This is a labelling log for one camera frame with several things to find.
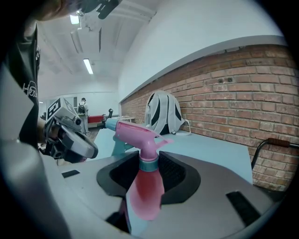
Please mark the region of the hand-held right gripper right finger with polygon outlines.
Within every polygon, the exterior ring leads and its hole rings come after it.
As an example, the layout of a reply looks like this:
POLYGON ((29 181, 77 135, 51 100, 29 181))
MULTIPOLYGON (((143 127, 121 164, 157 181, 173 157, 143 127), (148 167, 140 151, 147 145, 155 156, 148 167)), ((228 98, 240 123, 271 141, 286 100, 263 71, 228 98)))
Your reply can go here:
POLYGON ((162 177, 164 194, 161 204, 179 204, 188 200, 199 188, 201 177, 192 166, 161 151, 158 169, 162 177))

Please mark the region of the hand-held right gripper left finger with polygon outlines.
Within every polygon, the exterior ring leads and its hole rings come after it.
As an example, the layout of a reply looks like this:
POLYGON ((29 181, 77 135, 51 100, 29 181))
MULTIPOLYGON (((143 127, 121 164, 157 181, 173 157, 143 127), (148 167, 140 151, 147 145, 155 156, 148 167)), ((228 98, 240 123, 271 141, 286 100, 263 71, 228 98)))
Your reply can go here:
POLYGON ((125 153, 119 160, 102 169, 96 175, 98 185, 109 196, 124 197, 139 171, 139 152, 125 153))

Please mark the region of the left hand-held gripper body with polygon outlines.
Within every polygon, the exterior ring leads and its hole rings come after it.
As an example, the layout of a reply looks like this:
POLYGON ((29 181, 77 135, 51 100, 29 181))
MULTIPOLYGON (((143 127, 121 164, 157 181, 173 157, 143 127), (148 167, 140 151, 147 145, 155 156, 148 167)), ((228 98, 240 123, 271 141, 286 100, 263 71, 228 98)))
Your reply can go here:
POLYGON ((64 97, 48 107, 43 132, 46 139, 43 154, 55 160, 78 163, 98 155, 98 147, 81 133, 81 119, 64 97))

